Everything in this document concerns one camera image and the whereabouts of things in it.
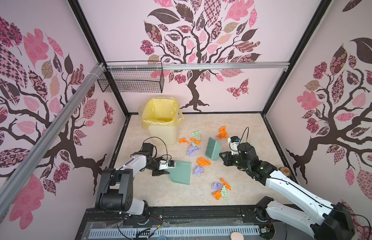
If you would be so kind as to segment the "mint green hand broom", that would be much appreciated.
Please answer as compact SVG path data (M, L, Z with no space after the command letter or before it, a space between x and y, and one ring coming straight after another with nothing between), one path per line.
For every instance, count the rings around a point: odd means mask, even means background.
M213 138L209 138L208 145L205 151L206 157L210 158L213 161L217 161L220 158L221 151L221 144Z

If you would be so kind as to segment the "orange paper strip front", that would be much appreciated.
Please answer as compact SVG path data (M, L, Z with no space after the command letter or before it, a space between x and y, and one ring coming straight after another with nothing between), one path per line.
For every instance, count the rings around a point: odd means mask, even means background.
M226 187L227 190L232 190L231 186L223 179L221 178L222 184Z

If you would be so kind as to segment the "purple crumpled paper centre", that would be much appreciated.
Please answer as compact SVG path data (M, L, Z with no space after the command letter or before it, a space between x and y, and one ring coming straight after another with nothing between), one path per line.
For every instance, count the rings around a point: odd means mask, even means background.
M200 174L203 174L205 171L204 171L204 168L200 165L195 165L195 169L194 169L194 172L193 172L193 175L200 175Z

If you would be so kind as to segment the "aluminium rail bar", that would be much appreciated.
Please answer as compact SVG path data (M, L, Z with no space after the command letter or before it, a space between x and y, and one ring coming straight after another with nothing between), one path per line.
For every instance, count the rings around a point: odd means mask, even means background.
M0 220L24 187L31 174L35 171L37 165L44 158L46 152L50 149L64 125L69 121L76 107L80 105L88 90L104 70L104 63L97 63L92 68L87 74L85 82L77 88L76 93L65 104L53 123L47 128L45 134L33 146L26 156L26 159L16 168L15 172L0 189Z

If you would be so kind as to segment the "large orange crumpled paper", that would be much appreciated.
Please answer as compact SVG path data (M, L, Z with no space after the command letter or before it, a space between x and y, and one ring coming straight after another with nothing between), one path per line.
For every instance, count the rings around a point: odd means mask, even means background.
M227 139L229 137L229 135L227 133L227 127L223 126L223 127L219 128L219 134L216 135L216 137L219 138L219 139Z

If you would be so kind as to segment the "pink round disc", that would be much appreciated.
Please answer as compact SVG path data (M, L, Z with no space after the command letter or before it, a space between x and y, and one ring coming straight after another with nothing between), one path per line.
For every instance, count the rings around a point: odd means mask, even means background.
M239 232L232 232L230 235L231 240L244 240L244 235Z

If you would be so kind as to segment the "green paper front cluster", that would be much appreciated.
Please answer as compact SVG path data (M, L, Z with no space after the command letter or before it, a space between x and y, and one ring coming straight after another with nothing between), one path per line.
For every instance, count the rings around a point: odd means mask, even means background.
M228 194L228 190L227 190L226 186L223 186L223 187L221 188L221 195L222 195L222 198L223 198L227 203L229 203L230 200L228 199L227 194Z

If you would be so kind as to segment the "purple paper front cluster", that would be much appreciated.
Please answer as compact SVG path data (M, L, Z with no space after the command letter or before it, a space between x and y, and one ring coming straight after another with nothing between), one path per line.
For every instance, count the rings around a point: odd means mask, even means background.
M221 182L215 182L212 184L212 189L216 191L220 191L223 188L224 184Z

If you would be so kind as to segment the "orange paper near can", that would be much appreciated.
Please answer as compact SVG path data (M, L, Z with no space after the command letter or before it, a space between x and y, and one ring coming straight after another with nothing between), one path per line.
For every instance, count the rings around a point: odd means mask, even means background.
M199 145L201 143L201 140L197 140L195 138L190 138L190 141L193 142L193 145Z

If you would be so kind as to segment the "flat orange crumpled paper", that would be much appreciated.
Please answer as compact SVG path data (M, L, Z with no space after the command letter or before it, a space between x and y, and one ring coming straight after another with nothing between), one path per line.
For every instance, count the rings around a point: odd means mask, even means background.
M201 167L205 167L205 166L210 166L212 163L211 163L211 161L200 157L200 158L197 159L197 164Z

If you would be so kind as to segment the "mint green dustpan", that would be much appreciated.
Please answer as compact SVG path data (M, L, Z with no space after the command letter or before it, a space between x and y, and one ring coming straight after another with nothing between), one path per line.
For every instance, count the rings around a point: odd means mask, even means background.
M173 183L190 185L192 163L175 161L175 167L170 170L170 180Z

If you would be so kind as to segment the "orange paper front cluster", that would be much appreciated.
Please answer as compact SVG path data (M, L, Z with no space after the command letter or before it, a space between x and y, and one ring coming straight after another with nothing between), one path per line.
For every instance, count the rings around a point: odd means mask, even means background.
M222 196L222 192L221 191L215 191L212 193L213 197L219 201L223 196Z

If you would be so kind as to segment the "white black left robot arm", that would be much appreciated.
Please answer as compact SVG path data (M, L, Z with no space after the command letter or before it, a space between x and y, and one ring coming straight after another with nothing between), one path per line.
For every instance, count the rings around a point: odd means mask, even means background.
M157 157L156 147L144 143L138 152L120 168L103 170L97 192L95 207L106 213L122 212L130 215L144 215L147 202L134 198L133 180L136 174L146 169L152 171L153 177L168 174L176 167L176 162L168 154Z

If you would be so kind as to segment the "green beverage can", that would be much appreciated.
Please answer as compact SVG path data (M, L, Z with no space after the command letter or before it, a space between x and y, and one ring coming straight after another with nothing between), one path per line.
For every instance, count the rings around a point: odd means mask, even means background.
M291 177L291 171L287 167L280 167L279 170L288 178Z

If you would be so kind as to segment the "yellow lined trash bin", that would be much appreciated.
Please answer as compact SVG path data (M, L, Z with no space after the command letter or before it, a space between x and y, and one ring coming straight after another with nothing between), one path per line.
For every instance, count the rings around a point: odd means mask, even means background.
M139 108L142 128L149 132L155 143L175 144L179 139L179 127L185 117L180 103L172 97L153 97Z

